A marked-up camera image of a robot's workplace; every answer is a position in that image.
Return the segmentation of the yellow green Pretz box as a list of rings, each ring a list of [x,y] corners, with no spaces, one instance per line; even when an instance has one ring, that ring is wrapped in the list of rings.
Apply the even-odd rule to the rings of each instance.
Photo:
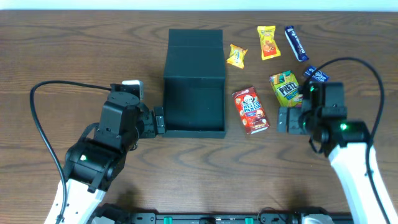
[[[269,81],[282,107],[301,107],[302,94],[299,93],[299,83],[291,70],[271,75]]]

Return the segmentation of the red Hello Panda box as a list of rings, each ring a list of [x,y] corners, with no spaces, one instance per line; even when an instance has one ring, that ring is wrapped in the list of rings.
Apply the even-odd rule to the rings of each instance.
[[[269,128],[266,112],[256,89],[251,86],[232,94],[246,134],[254,134]]]

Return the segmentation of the black gift box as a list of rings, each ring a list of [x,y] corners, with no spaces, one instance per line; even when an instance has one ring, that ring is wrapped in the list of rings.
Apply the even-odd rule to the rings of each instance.
[[[169,30],[164,68],[164,136],[223,139],[225,84],[222,30]]]

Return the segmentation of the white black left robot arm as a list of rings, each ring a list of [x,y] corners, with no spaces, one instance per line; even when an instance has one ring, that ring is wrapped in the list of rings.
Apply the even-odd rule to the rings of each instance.
[[[163,107],[150,110],[132,93],[111,92],[99,123],[87,126],[66,153],[67,181],[58,185],[46,223],[87,223],[137,141],[164,133]]]

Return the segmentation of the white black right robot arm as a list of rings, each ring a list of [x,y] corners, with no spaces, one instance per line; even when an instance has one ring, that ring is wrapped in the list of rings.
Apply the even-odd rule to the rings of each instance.
[[[281,107],[280,133],[308,135],[336,172],[355,223],[397,223],[376,150],[364,121],[348,120],[342,83],[310,82],[299,88],[300,107]]]

